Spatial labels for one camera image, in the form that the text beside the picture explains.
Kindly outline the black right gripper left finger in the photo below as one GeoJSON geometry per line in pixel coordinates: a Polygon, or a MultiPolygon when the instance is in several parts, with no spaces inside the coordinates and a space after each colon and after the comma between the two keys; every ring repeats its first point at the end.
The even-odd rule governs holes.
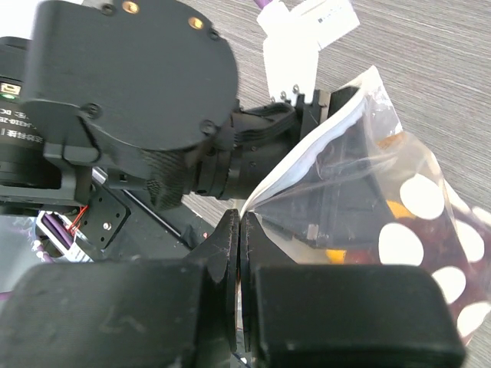
{"type": "Polygon", "coordinates": [[[41,264],[1,310],[3,367],[228,367],[239,213],[181,259],[41,264]]]}

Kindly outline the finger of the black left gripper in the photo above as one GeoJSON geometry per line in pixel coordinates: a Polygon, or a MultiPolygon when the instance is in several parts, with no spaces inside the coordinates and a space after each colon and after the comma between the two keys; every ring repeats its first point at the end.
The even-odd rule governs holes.
{"type": "Polygon", "coordinates": [[[367,108],[358,87],[331,95],[326,120],[302,137],[286,172],[261,199],[265,225],[311,248],[374,246],[394,217],[369,153],[373,143],[364,121],[367,108]]]}

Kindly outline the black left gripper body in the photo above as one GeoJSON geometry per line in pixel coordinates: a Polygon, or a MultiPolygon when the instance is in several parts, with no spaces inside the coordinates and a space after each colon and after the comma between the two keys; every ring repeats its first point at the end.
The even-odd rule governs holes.
{"type": "Polygon", "coordinates": [[[222,131],[189,170],[187,192],[247,199],[278,163],[327,116],[328,103],[272,103],[231,113],[222,131]]]}

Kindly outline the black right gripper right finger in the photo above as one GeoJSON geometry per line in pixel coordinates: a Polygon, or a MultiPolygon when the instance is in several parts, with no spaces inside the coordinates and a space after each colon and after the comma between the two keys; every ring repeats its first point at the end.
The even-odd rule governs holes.
{"type": "Polygon", "coordinates": [[[403,265],[298,264],[253,213],[239,236],[245,349],[255,367],[460,367],[437,283],[403,265]]]}

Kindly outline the clear zip top bag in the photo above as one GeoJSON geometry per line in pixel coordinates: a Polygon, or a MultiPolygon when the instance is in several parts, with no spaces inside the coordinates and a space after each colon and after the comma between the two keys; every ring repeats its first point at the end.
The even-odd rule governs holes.
{"type": "MultiPolygon", "coordinates": [[[[334,250],[355,251],[358,263],[343,265],[411,265],[428,271],[468,343],[490,315],[490,213],[466,204],[444,179],[434,153],[403,130],[376,67],[343,87],[358,87],[367,98],[369,153],[386,203],[399,202],[416,218],[393,216],[370,248],[334,250]]],[[[332,265],[325,254],[331,248],[283,238],[260,216],[260,201],[286,172],[291,152],[258,184],[242,210],[256,214],[270,239],[294,261],[332,265]]]]}

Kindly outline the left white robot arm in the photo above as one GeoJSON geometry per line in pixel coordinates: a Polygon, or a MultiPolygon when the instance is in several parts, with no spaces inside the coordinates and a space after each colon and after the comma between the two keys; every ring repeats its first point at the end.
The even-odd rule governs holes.
{"type": "Polygon", "coordinates": [[[1,40],[2,209],[76,212],[105,249],[127,213],[98,198],[93,168],[154,211],[189,193],[247,198],[331,108],[243,110],[238,86],[227,40],[182,2],[42,2],[32,39],[1,40]]]}

